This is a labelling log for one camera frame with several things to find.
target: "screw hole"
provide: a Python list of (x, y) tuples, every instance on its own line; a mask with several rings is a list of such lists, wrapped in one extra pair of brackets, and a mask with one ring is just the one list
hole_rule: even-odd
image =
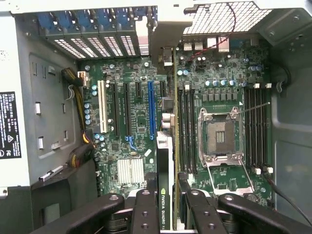
[(209, 227), (210, 229), (215, 229), (215, 224), (210, 223), (210, 224), (208, 224), (208, 227)]
[(143, 224), (141, 225), (141, 228), (142, 228), (142, 229), (148, 229), (148, 224), (147, 224), (147, 223), (143, 223)]

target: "mesh grille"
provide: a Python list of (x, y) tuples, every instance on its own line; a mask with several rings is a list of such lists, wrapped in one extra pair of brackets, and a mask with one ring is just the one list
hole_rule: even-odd
[(87, 55), (89, 55), (92, 58), (97, 58), (98, 56), (91, 50), (91, 48), (89, 48), (84, 42), (83, 40), (77, 38), (72, 38), (71, 39), (72, 42), (78, 46), (81, 50), (83, 50)]
[(123, 56), (114, 37), (104, 37), (104, 39), (106, 40), (108, 46), (111, 48), (115, 56)]
[(84, 59), (86, 58), (84, 55), (79, 53), (73, 46), (68, 44), (65, 40), (60, 39), (60, 40), (54, 40), (58, 45), (60, 45), (62, 48), (67, 50), (69, 53), (77, 57), (78, 59)]
[[(236, 15), (234, 32), (246, 32), (268, 15), (271, 10), (260, 10), (253, 2), (229, 3)], [(198, 7), (193, 17), (193, 25), (184, 34), (228, 33), (232, 31), (234, 17), (226, 3), (206, 4)]]
[(94, 48), (96, 48), (101, 53), (103, 57), (110, 57), (110, 54), (97, 38), (88, 38), (88, 40), (94, 46)]
[(135, 49), (133, 48), (131, 37), (130, 36), (121, 36), (120, 38), (122, 40), (123, 45), (126, 48), (127, 54), (129, 56), (135, 56), (136, 52), (135, 52)]

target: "white pci slot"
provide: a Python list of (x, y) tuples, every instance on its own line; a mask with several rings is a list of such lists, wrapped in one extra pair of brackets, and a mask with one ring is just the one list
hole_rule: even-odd
[(99, 104), (99, 121), (101, 133), (107, 132), (107, 105), (106, 105), (106, 88), (104, 81), (97, 82), (98, 88), (98, 104)]

